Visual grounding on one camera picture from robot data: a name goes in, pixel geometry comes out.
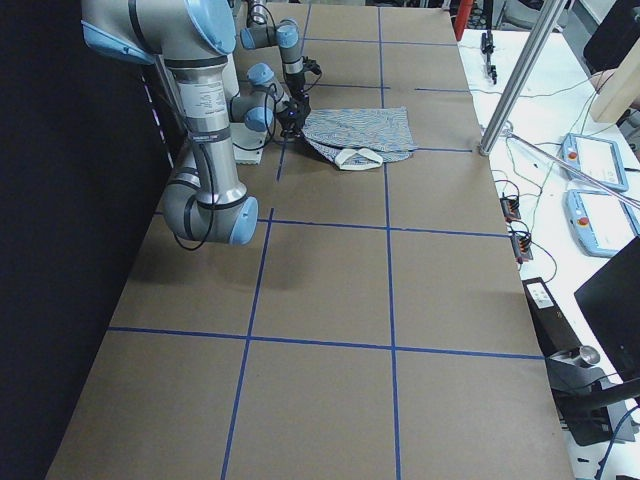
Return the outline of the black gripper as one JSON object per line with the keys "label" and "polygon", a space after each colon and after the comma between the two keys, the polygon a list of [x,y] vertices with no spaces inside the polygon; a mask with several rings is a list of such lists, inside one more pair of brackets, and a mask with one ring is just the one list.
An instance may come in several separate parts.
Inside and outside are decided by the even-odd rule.
{"label": "black gripper", "polygon": [[305,121],[311,113],[308,97],[301,100],[287,99],[277,104],[276,118],[282,136],[301,136]]}
{"label": "black gripper", "polygon": [[306,95],[306,73],[322,75],[319,63],[309,57],[301,57],[292,63],[284,64],[284,79],[290,95],[295,100],[303,100]]}

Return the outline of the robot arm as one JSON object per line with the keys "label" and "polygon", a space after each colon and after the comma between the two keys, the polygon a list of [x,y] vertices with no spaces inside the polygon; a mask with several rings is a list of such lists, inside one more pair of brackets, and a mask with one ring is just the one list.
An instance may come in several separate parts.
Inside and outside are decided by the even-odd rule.
{"label": "robot arm", "polygon": [[186,129],[182,164],[162,198],[166,224],[179,239],[248,243],[259,205],[240,181],[232,126],[285,137],[301,134],[310,113],[307,72],[293,18],[275,22],[252,1],[247,25],[236,28],[226,1],[85,1],[85,43],[111,58],[142,65],[161,61],[172,77],[171,103]]}
{"label": "robot arm", "polygon": [[240,30],[240,41],[246,50],[267,47],[279,49],[283,76],[291,96],[297,101],[307,101],[306,74],[322,76],[319,63],[303,54],[303,37],[293,18],[285,18],[278,23],[265,1],[248,1],[246,26]]}

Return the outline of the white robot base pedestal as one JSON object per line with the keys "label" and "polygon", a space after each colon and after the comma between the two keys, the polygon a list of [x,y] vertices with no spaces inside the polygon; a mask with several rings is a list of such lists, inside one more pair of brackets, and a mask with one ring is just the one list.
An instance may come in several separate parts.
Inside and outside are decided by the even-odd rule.
{"label": "white robot base pedestal", "polygon": [[228,104],[231,140],[238,165],[259,165],[268,144],[273,117],[269,100],[261,86],[241,83],[235,64],[235,52],[227,56],[223,69],[223,85]]}

